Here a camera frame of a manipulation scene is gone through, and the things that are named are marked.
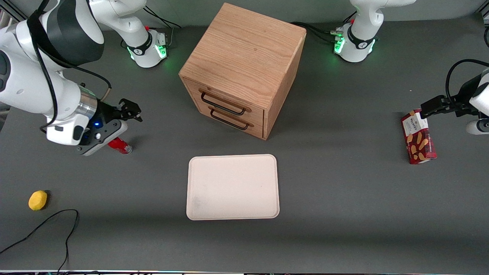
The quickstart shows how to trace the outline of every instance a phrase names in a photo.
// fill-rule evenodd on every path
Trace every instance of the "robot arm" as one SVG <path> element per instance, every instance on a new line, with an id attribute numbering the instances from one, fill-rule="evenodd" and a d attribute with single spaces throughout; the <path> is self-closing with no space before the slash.
<path id="1" fill-rule="evenodd" d="M 141 121 L 141 110 L 126 99 L 112 107 L 64 78 L 63 69 L 98 60 L 104 39 L 86 0 L 58 0 L 43 13 L 47 2 L 0 30 L 0 101 L 45 115 L 48 140 L 89 155 L 124 132 L 125 120 Z"/>
<path id="2" fill-rule="evenodd" d="M 346 23 L 336 29 L 341 34 L 337 39 L 334 52 L 348 62 L 360 62 L 372 52 L 375 35 L 384 22 L 384 14 L 380 10 L 386 7 L 410 5 L 416 0 L 350 0 L 356 8 L 357 16 L 354 23 Z"/>
<path id="3" fill-rule="evenodd" d="M 463 62 L 475 62 L 481 65 L 489 64 L 477 60 L 465 59 L 455 63 L 450 69 L 446 88 L 453 69 Z M 421 117 L 427 118 L 436 114 L 454 112 L 457 117 L 463 115 L 476 115 L 479 119 L 467 124 L 467 132 L 473 135 L 489 134 L 489 69 L 465 82 L 457 95 L 436 96 L 421 104 Z"/>
<path id="4" fill-rule="evenodd" d="M 166 36 L 147 30 L 139 18 L 125 17 L 145 7 L 146 0 L 90 0 L 97 22 L 115 30 L 128 45 L 131 58 L 143 68 L 156 66 L 167 56 Z"/>

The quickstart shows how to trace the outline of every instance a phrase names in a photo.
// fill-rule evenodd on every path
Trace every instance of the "black metal handle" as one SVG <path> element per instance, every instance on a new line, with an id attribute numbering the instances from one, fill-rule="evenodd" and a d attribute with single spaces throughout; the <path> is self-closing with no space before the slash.
<path id="1" fill-rule="evenodd" d="M 233 115 L 238 115 L 238 116 L 239 116 L 239 115 L 243 115 L 243 114 L 245 113 L 245 111 L 246 111 L 246 108 L 243 108 L 243 109 L 241 110 L 241 112 L 239 112 L 239 113 L 238 113 L 238 112 L 235 112 L 235 111 L 233 111 L 233 110 L 231 110 L 231 109 L 228 109 L 228 108 L 226 108 L 226 107 L 223 107 L 223 106 L 221 106 L 221 105 L 219 105 L 219 104 L 216 104 L 216 103 L 214 103 L 214 102 L 212 102 L 212 101 L 209 101 L 209 100 L 205 99 L 205 98 L 204 98 L 204 96 L 205 96 L 205 92 L 202 92 L 202 95 L 200 96 L 200 98 L 202 99 L 202 101 L 203 101 L 203 102 L 205 102 L 205 103 L 207 103 L 207 104 L 210 104 L 210 105 L 212 105 L 212 106 L 214 106 L 214 107 L 216 107 L 216 108 L 218 108 L 218 109 L 221 109 L 221 110 L 223 110 L 223 111 L 226 111 L 226 112 L 228 112 L 228 113 L 231 113 L 231 114 L 233 114 Z"/>
<path id="2" fill-rule="evenodd" d="M 236 125 L 236 124 L 234 124 L 234 123 L 231 123 L 231 122 L 229 122 L 229 121 L 227 121 L 227 120 L 224 120 L 224 119 L 222 119 L 222 118 L 220 118 L 220 117 L 215 116 L 215 115 L 214 115 L 214 111 L 215 111 L 214 109 L 211 109 L 211 117 L 213 117 L 213 118 L 215 118 L 215 119 L 219 120 L 220 122 L 224 122 L 224 123 L 226 123 L 227 125 L 232 126 L 232 127 L 236 128 L 236 129 L 239 129 L 239 130 L 242 130 L 242 131 L 244 131 L 244 130 L 248 129 L 249 123 L 247 123 L 247 124 L 246 124 L 246 126 L 244 126 L 244 127 L 240 127 L 240 126 L 238 126 L 238 125 Z"/>

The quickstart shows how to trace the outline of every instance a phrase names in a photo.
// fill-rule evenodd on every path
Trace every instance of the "wooden cube box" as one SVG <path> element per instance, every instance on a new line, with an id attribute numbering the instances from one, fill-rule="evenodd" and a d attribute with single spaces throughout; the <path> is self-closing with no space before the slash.
<path id="1" fill-rule="evenodd" d="M 301 27 L 225 3 L 179 76 L 199 112 L 266 140 L 305 37 Z"/>

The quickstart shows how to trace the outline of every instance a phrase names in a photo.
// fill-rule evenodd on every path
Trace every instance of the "white tray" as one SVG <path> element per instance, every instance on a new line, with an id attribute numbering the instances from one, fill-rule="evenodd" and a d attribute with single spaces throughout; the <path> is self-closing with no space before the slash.
<path id="1" fill-rule="evenodd" d="M 273 155 L 195 157 L 188 165 L 191 220 L 271 219 L 280 211 Z"/>

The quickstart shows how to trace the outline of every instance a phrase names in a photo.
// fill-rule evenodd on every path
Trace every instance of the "red spray can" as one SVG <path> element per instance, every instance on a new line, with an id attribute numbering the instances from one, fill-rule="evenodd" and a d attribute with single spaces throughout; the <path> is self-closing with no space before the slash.
<path id="1" fill-rule="evenodd" d="M 116 137 L 114 140 L 109 142 L 107 145 L 110 148 L 113 148 L 113 149 L 119 151 L 119 153 L 121 153 L 123 155 L 127 155 L 133 151 L 132 146 L 130 146 L 129 144 L 127 144 L 127 142 L 123 141 L 122 139 L 120 139 L 118 137 Z"/>

